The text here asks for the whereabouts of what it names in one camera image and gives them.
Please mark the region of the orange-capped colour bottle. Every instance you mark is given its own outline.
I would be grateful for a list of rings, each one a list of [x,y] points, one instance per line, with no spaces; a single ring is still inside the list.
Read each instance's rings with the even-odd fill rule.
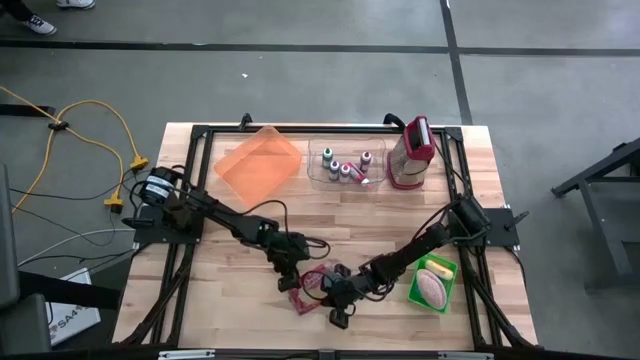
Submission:
[[[369,179],[365,176],[365,174],[360,170],[360,168],[354,165],[351,162],[347,162],[346,165],[349,167],[349,174],[351,178],[358,184],[362,186],[366,186],[369,183]]]

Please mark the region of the black metal workstation frame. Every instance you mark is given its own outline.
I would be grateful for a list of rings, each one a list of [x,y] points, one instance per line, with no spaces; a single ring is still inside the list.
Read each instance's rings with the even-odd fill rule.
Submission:
[[[610,271],[585,284],[596,293],[613,289],[640,290],[640,265],[635,267],[627,252],[640,247],[640,137],[622,143],[609,155],[553,187],[561,198],[580,192],[596,239],[604,245]]]

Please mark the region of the white printed box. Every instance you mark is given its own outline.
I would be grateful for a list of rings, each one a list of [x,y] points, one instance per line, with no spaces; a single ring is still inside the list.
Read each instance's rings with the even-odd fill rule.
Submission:
[[[97,308],[46,302],[45,310],[52,347],[101,322]]]

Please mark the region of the black stand leg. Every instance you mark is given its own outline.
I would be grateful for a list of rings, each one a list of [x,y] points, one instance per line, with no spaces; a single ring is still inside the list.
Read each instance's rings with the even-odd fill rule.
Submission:
[[[48,117],[54,116],[55,107],[0,104],[0,116],[17,116],[17,117]]]

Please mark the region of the pinkish bread loaf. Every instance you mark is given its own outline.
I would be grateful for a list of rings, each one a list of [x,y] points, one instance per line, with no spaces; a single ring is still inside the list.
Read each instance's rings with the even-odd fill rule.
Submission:
[[[441,280],[427,269],[420,269],[416,273],[416,283],[424,301],[437,310],[446,307],[447,293]]]

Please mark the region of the orange translucent tray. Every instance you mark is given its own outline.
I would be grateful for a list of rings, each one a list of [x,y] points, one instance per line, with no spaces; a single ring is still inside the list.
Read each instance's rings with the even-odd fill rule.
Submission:
[[[214,170],[247,207],[253,207],[298,173],[301,158],[284,135],[266,126],[219,160]]]

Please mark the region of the clear plastic bin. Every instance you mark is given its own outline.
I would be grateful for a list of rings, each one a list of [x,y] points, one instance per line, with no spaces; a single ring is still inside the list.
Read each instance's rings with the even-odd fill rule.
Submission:
[[[340,166],[351,162],[360,165],[360,156],[368,151],[373,155],[369,170],[364,173],[369,179],[366,186],[356,183],[352,178],[348,183],[341,183],[339,180],[332,182],[329,180],[329,169],[322,166],[322,153],[325,148],[333,151],[333,160],[340,163]],[[316,137],[308,142],[307,146],[307,175],[311,185],[316,190],[322,191],[377,191],[386,179],[386,163],[384,157],[387,154],[386,144],[382,138],[329,138]]]

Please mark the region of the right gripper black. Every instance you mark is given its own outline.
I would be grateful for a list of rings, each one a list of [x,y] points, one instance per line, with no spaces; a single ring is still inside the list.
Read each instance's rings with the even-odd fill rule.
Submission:
[[[336,264],[323,275],[321,290],[325,296],[320,304],[331,309],[329,322],[340,329],[347,329],[349,317],[347,309],[356,301],[365,299],[381,286],[370,269],[363,268],[355,275],[343,264]]]

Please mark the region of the steel box grater red trim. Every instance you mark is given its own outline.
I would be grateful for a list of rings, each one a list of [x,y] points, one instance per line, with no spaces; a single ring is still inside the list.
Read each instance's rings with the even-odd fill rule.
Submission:
[[[427,117],[419,115],[405,124],[399,117],[389,113],[384,118],[384,124],[395,124],[402,130],[396,145],[387,154],[387,178],[399,190],[420,188],[436,152]]]

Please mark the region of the red popcorn packet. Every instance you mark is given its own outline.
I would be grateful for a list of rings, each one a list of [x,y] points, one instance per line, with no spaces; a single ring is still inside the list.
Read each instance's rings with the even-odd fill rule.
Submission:
[[[321,305],[322,299],[326,297],[325,274],[330,269],[331,263],[324,262],[304,271],[300,274],[299,287],[287,292],[288,299],[298,315],[310,313]]]

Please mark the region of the person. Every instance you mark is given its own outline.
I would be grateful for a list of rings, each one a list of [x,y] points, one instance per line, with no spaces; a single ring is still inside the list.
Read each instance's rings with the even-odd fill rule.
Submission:
[[[63,10],[89,10],[95,7],[96,0],[56,0],[56,5]],[[0,0],[0,6],[36,34],[49,36],[57,32],[54,25],[30,10],[23,0]]]

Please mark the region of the green plastic basket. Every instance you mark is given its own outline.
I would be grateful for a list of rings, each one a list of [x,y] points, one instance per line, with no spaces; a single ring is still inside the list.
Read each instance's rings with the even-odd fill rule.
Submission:
[[[426,269],[425,268],[425,262],[427,260],[433,260],[435,262],[438,262],[439,264],[443,265],[444,267],[449,268],[450,270],[452,270],[453,273],[454,273],[454,277],[450,281],[445,281],[445,280],[442,280],[442,279],[439,278],[441,280],[441,282],[443,283],[443,285],[444,285],[444,287],[446,289],[446,293],[447,293],[446,307],[444,309],[442,309],[442,310],[434,309],[433,307],[429,306],[424,301],[424,299],[422,298],[422,296],[421,296],[421,294],[419,292],[418,285],[416,283],[416,273],[420,269]],[[449,306],[453,285],[454,285],[455,280],[457,278],[457,270],[458,270],[457,264],[452,262],[452,261],[450,261],[447,258],[442,258],[442,257],[436,256],[436,255],[432,255],[432,254],[427,254],[427,255],[423,256],[422,258],[420,258],[417,261],[417,265],[415,266],[415,272],[414,272],[414,275],[413,275],[413,278],[412,278],[412,281],[411,281],[411,284],[410,284],[410,290],[409,290],[409,293],[408,293],[408,300],[410,302],[414,303],[414,304],[420,305],[422,307],[428,308],[428,309],[436,311],[438,313],[445,313],[447,311],[448,306]]]

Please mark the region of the black metal table frame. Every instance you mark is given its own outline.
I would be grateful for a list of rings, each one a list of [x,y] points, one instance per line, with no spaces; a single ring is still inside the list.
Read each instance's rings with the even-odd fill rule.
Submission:
[[[299,171],[266,200],[247,207],[214,170],[261,128],[273,126],[302,154]],[[338,263],[356,274],[373,258],[407,245],[431,217],[452,233],[462,228],[452,215],[434,214],[460,195],[499,210],[504,197],[488,130],[482,126],[433,130],[440,152],[424,184],[403,192],[382,183],[377,191],[322,191],[307,175],[312,138],[382,138],[387,154],[402,130],[395,124],[170,123],[158,164],[176,167],[237,212],[250,210],[307,238],[311,258],[299,273]],[[408,300],[417,261],[389,290],[347,309],[349,326],[329,322],[320,305],[298,315],[264,252],[242,245],[222,226],[195,220],[191,233],[160,227],[138,230],[140,247],[131,262],[113,335],[116,360],[526,360],[543,354],[528,319],[519,267],[500,250],[477,239],[446,244],[428,254],[458,266],[449,306],[438,313]],[[469,250],[480,246],[479,257]]]

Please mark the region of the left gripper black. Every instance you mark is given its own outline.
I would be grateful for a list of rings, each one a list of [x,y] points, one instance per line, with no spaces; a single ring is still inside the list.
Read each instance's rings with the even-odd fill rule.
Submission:
[[[261,230],[258,245],[264,251],[267,261],[280,275],[277,287],[286,292],[300,287],[300,274],[297,264],[310,259],[306,237],[297,232],[281,232],[274,228]]]

